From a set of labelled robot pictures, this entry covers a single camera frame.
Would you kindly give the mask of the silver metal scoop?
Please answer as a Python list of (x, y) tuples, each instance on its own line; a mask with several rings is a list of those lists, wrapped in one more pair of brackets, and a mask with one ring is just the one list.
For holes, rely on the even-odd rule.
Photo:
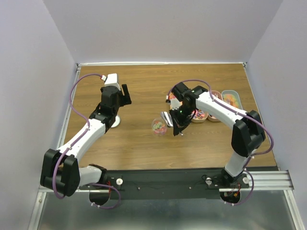
[(161, 118), (164, 120), (164, 122), (166, 123), (166, 125), (167, 125), (168, 127), (173, 127), (172, 117), (171, 117), (171, 115), (170, 115), (169, 112), (166, 112), (166, 111), (161, 112), (161, 113), (160, 113), (160, 116), (161, 116)]

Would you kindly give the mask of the clear glass jar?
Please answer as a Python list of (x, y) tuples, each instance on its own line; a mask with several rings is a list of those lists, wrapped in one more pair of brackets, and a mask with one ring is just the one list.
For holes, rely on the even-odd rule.
[(156, 118), (152, 121), (152, 130), (155, 135), (163, 136), (167, 132), (167, 125), (162, 118)]

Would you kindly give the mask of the beige tray swirl lollipops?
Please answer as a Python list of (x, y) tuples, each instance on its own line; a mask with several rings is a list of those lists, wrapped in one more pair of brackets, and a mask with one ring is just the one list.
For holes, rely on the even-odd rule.
[(191, 121), (194, 123), (203, 123), (208, 118), (208, 113), (202, 110), (195, 110), (191, 113)]

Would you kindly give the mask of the orange tray star candies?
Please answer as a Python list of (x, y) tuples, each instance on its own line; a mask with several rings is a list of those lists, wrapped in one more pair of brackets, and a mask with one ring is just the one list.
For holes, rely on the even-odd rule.
[(175, 95), (173, 93), (170, 93), (166, 96), (166, 101), (170, 103), (171, 100), (176, 99)]

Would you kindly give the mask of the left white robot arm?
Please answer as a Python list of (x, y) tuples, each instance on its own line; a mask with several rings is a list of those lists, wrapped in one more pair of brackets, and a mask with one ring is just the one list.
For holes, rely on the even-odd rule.
[(49, 149), (43, 159), (40, 184), (52, 189), (57, 198), (71, 196), (83, 185), (95, 189), (106, 185), (105, 169), (97, 165), (79, 167), (88, 149), (118, 121), (120, 107), (131, 104), (126, 84), (101, 88), (101, 102), (86, 119), (84, 127), (57, 150)]

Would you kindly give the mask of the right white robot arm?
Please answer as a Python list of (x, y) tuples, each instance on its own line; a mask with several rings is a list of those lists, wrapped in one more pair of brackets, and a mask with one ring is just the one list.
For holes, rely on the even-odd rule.
[(191, 123), (197, 110), (208, 112), (232, 130), (231, 146), (233, 154), (217, 176), (218, 185), (233, 187), (243, 173), (250, 158), (266, 139), (265, 127), (258, 112), (235, 108), (213, 96), (210, 89), (196, 86), (188, 88), (183, 82), (176, 84), (171, 93), (171, 109), (166, 113), (166, 122), (177, 136)]

